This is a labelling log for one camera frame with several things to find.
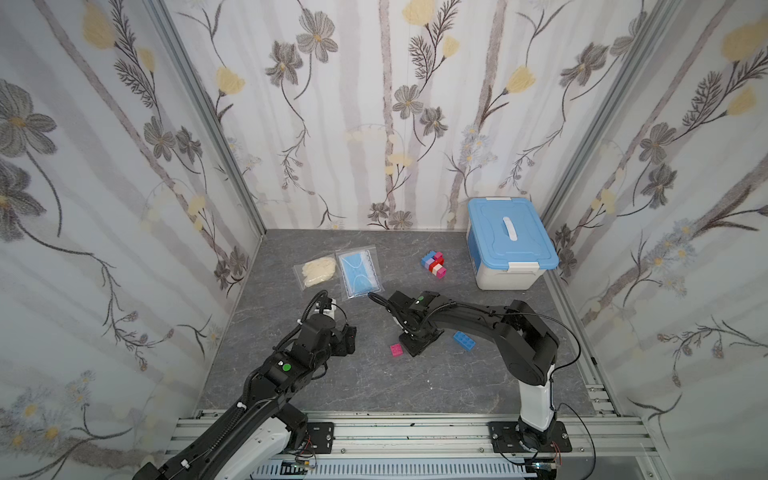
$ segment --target white arm segment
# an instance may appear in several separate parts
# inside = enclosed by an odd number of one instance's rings
[[[547,430],[554,416],[554,411],[549,408],[551,406],[550,389],[552,387],[549,379],[552,370],[554,370],[554,365],[549,367],[547,383],[543,386],[518,382],[520,385],[520,418],[541,432]]]

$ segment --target marble-patterned floor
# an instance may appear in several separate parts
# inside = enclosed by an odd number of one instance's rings
[[[535,312],[559,318],[544,279],[527,291],[484,291],[475,284],[464,233],[271,230],[254,260],[232,323],[223,338],[199,408],[229,407],[242,391],[248,372],[261,365],[271,348],[288,333],[306,303],[326,289],[341,299],[338,277],[303,292],[293,265],[334,250],[375,245],[383,283],[389,296],[401,290],[416,296],[433,290],[471,303],[506,305],[513,299],[527,302]],[[448,274],[438,280],[419,263],[430,250],[445,256]],[[401,330],[386,310],[366,297],[342,300],[349,322],[358,327],[357,351],[332,358],[328,374],[312,382],[291,401],[303,410],[517,413],[520,397],[513,378],[490,342],[475,338],[467,352],[446,332],[420,356],[392,357],[389,346]],[[550,322],[560,336],[558,365],[574,357],[568,332]],[[566,402],[579,413],[591,415],[584,382],[573,365],[554,378],[554,404]]]

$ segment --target blue face mask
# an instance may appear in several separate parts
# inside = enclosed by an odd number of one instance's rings
[[[339,262],[349,298],[381,289],[368,250],[344,253],[339,256]]]

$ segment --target wall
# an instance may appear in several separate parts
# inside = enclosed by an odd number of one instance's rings
[[[614,400],[677,480],[765,478],[767,18],[683,3],[551,229]]]
[[[167,2],[266,226],[374,230],[543,209],[653,4]]]
[[[191,414],[257,237],[140,2],[0,12],[3,475],[130,478]]]

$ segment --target black robotic arm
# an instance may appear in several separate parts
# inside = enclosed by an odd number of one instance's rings
[[[345,325],[338,330],[336,321],[323,314],[332,309],[331,303],[325,290],[315,295],[304,310],[301,324],[248,375],[243,395],[191,445],[160,468],[147,463],[134,475],[134,480],[215,478],[270,417],[278,418],[291,432],[288,448],[298,449],[306,439],[306,415],[288,402],[313,380],[317,369],[327,369],[326,362],[331,356],[355,352],[357,328]],[[318,313],[310,315],[312,310]]]
[[[392,314],[403,332],[400,343],[417,356],[437,340],[444,328],[473,333],[492,341],[505,367],[520,383],[518,439],[521,447],[538,451],[549,445],[557,415],[551,404],[550,377],[557,359],[558,337],[525,302],[508,306],[478,305],[424,291],[412,298],[395,291],[386,299],[368,297]]]

